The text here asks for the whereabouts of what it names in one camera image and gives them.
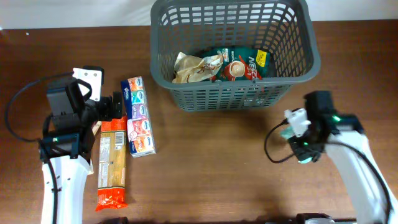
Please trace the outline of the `Kleenex tissue multipack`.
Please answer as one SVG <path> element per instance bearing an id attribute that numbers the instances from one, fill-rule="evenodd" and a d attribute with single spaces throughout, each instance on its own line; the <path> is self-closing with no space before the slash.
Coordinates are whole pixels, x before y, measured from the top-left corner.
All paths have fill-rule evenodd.
<path id="1" fill-rule="evenodd" d="M 127 140 L 132 157 L 155 154 L 147 96 L 142 77 L 121 81 L 124 107 L 127 115 Z"/>

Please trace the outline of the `grey plastic basket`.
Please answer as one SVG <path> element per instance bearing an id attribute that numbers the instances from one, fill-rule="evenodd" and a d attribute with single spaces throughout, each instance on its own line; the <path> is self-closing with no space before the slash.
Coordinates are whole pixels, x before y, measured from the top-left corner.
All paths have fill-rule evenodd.
<path id="1" fill-rule="evenodd" d="M 185 111 L 263 108 L 320 70 L 305 0 L 156 1 L 150 11 L 150 71 Z M 178 54 L 221 54 L 249 73 L 175 83 Z"/>

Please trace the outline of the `beige snack pouch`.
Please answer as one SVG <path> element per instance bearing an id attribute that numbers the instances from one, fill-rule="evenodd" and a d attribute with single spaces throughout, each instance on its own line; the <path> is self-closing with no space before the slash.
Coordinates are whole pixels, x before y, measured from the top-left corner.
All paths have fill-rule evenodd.
<path id="1" fill-rule="evenodd" d="M 223 65 L 221 54 L 196 57 L 180 52 L 174 65 L 175 78 L 172 83 L 195 83 L 214 77 Z"/>

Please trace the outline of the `teal wet wipes packet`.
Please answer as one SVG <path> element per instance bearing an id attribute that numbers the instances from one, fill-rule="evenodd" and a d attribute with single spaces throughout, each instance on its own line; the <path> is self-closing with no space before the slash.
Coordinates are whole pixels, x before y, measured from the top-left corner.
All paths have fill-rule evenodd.
<path id="1" fill-rule="evenodd" d="M 283 129 L 280 132 L 280 135 L 287 140 L 294 156 L 297 158 L 300 164 L 307 164 L 312 161 L 313 156 L 311 153 L 303 149 L 307 143 L 303 140 L 300 140 L 290 126 L 287 126 L 285 129 Z"/>

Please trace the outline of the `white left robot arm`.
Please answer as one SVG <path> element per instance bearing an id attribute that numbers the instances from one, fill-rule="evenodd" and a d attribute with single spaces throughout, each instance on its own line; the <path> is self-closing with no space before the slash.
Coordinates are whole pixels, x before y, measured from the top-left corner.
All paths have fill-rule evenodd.
<path id="1" fill-rule="evenodd" d="M 42 223 L 81 223 L 91 170 L 93 127 L 121 117 L 121 94 L 101 96 L 103 81 L 62 78 L 51 83 L 52 112 L 43 123 L 39 154 L 44 176 Z"/>

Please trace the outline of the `orange spaghetti packet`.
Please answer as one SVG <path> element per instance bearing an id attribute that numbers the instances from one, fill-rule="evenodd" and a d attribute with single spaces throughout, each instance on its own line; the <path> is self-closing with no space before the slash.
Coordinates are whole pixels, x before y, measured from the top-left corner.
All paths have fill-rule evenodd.
<path id="1" fill-rule="evenodd" d="M 119 209 L 125 202 L 127 117 L 103 121 L 100 130 L 96 211 Z"/>

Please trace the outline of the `green Nescafe coffee bag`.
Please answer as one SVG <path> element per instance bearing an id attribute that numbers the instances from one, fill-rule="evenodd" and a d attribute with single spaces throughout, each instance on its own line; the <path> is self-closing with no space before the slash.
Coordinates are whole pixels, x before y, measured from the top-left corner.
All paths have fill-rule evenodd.
<path id="1" fill-rule="evenodd" d="M 268 76 L 271 54 L 247 47 L 218 47 L 201 53 L 202 57 L 221 54 L 223 65 L 212 80 L 262 80 Z"/>

